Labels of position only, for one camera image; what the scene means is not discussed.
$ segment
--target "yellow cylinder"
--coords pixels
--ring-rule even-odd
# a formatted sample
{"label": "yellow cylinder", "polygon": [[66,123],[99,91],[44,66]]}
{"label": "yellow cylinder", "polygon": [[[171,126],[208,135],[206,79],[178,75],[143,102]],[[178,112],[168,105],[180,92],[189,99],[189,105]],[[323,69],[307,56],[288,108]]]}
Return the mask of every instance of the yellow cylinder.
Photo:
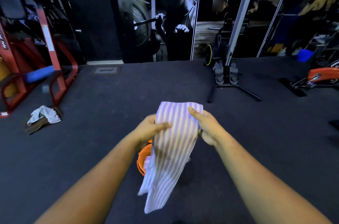
{"label": "yellow cylinder", "polygon": [[[0,81],[3,80],[5,77],[7,77],[10,74],[10,70],[7,68],[6,63],[2,60],[0,57]],[[10,84],[5,89],[5,96],[6,97],[12,97],[14,94],[18,92],[17,86],[15,84]]]}

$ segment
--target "white label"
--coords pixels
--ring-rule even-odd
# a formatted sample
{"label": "white label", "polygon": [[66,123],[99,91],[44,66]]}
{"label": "white label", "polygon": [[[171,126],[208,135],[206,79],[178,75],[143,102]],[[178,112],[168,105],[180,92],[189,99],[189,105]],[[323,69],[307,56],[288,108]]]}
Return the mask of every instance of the white label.
{"label": "white label", "polygon": [[43,34],[45,36],[45,40],[46,40],[48,50],[49,51],[55,51],[54,45],[53,45],[53,42],[52,42],[52,37],[50,36],[50,33],[49,33],[48,26],[47,25],[41,25],[41,26],[42,26]]}

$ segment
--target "cloth in bucket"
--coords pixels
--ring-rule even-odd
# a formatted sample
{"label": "cloth in bucket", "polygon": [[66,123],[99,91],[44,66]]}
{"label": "cloth in bucket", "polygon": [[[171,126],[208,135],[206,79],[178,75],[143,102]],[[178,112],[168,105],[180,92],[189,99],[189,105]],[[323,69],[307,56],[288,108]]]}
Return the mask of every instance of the cloth in bucket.
{"label": "cloth in bucket", "polygon": [[170,122],[173,126],[153,139],[150,162],[138,193],[148,193],[145,213],[164,207],[193,150],[200,127],[188,106],[202,113],[203,106],[195,102],[162,102],[159,106],[156,123]]}

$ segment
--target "striped towel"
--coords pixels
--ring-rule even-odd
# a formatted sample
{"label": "striped towel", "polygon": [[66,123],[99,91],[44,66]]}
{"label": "striped towel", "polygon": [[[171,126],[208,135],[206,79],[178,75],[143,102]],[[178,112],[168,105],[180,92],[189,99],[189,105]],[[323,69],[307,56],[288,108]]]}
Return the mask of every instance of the striped towel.
{"label": "striped towel", "polygon": [[153,139],[150,163],[138,195],[147,194],[145,213],[161,209],[177,183],[197,140],[199,123],[188,112],[191,106],[202,113],[195,102],[162,102],[156,123],[170,122],[173,127]]}

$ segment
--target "gym floor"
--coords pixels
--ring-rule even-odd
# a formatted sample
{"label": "gym floor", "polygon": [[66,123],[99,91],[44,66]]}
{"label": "gym floor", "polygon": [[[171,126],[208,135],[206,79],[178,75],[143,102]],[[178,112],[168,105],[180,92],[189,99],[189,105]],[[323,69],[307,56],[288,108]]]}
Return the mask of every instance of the gym floor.
{"label": "gym floor", "polygon": [[[197,102],[211,112],[257,160],[331,221],[339,221],[339,92],[308,91],[298,98],[278,78],[295,79],[307,65],[288,57],[236,60],[240,85],[219,89],[206,103],[212,72],[201,61],[124,64],[115,76],[84,66],[63,99],[60,123],[28,136],[30,113],[46,102],[36,88],[8,118],[0,119],[0,220],[32,223],[89,171],[161,101]],[[254,223],[216,151],[198,140],[165,207],[144,214],[143,177],[133,161],[107,223]]]}

